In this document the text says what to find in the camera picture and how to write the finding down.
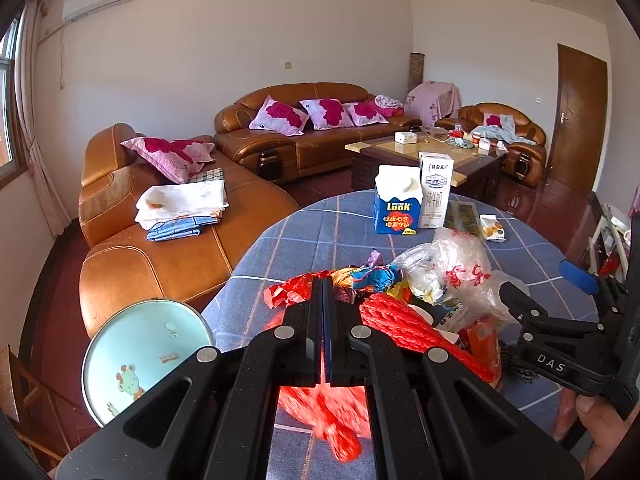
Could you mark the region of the person's right hand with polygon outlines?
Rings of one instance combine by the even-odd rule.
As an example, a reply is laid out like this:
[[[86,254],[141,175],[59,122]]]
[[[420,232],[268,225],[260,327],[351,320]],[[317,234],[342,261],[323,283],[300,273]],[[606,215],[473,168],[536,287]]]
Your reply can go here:
[[[600,396],[580,396],[573,390],[562,389],[552,437],[562,440],[576,420],[582,423],[590,433],[592,445],[580,463],[585,478],[591,479],[622,442],[638,413],[639,405],[636,405],[623,420]]]

